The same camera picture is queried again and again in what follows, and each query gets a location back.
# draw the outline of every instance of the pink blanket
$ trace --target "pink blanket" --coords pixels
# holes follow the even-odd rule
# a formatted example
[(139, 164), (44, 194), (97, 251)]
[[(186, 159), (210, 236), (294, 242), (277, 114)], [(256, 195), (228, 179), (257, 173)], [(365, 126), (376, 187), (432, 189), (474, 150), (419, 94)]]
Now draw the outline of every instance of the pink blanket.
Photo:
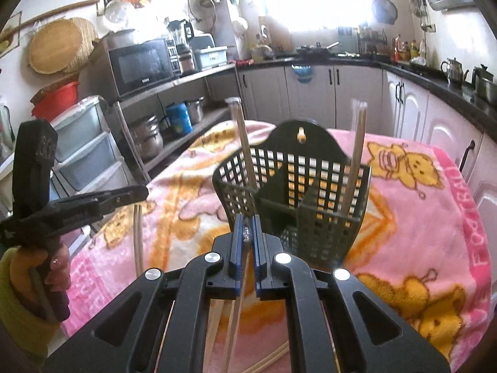
[[(248, 122), (251, 144), (273, 125)], [(350, 154), (353, 134), (330, 130)], [(199, 138), (149, 185), (145, 206), (146, 268), (182, 268), (207, 252), (229, 230), (213, 190), (212, 173), (239, 148), (232, 122)], [(418, 143), (366, 135), (362, 162), (373, 177), (367, 212), (345, 267), (409, 321), (455, 371), (478, 344), (489, 323), (490, 257), (476, 206), (457, 167), (443, 151)], [(122, 209), (73, 260), (68, 292), (72, 335), (135, 278), (132, 215)], [(244, 296), (239, 338), (230, 372), (251, 366), (288, 340), (284, 303), (260, 302), (253, 281)], [(210, 365), (220, 371), (228, 322), (221, 319)], [(289, 355), (264, 372), (290, 371)]]

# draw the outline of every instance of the blender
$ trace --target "blender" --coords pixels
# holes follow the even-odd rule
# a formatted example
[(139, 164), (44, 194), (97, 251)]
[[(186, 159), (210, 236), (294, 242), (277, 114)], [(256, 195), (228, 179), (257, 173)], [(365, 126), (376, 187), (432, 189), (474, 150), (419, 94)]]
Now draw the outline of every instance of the blender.
[(195, 56), (193, 56), (191, 47), (188, 44), (188, 41), (193, 38), (193, 26), (191, 22), (186, 19), (171, 21), (167, 29), (169, 29), (175, 41), (182, 74), (195, 73)]

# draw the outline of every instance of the black plastic basket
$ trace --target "black plastic basket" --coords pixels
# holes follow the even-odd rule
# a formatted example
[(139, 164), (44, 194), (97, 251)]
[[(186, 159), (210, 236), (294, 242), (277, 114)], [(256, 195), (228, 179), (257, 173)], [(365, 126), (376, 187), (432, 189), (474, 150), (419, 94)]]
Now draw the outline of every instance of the black plastic basket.
[(354, 200), (344, 217), (339, 208), (350, 160), (325, 129), (308, 121), (287, 121), (250, 151), (257, 189), (249, 187), (241, 149), (212, 177), (230, 226), (238, 213), (257, 213), (263, 231), (278, 236), (285, 251), (314, 268), (339, 266), (366, 212), (369, 166), (360, 167)]

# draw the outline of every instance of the silver teapot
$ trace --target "silver teapot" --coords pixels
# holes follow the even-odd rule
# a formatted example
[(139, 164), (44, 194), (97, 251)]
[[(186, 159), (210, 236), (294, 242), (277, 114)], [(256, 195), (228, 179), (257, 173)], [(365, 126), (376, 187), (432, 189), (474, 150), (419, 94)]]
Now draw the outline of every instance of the silver teapot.
[(457, 84), (458, 86), (462, 86), (463, 80), (466, 78), (466, 74), (468, 74), (469, 70), (466, 70), (466, 73), (463, 72), (463, 65), (460, 64), (456, 58), (448, 58), (446, 62), (442, 62), (440, 65), (440, 70), (447, 76), (449, 79), (449, 83)]

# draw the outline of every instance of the silver round pivot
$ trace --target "silver round pivot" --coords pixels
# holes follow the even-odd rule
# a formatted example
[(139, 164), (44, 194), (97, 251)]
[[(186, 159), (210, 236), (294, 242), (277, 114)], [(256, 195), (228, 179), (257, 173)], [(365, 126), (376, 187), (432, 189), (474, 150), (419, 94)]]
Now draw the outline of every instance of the silver round pivot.
[(205, 254), (204, 259), (207, 262), (213, 264), (213, 263), (219, 261), (221, 259), (221, 256), (218, 253), (208, 253), (208, 254)]
[(148, 280), (155, 280), (161, 277), (161, 270), (157, 268), (149, 269), (145, 272), (145, 278)]
[(279, 253), (274, 256), (274, 259), (279, 264), (288, 264), (292, 260), (292, 256), (287, 253)]
[(347, 269), (338, 268), (333, 271), (333, 276), (338, 280), (348, 280), (350, 272)]

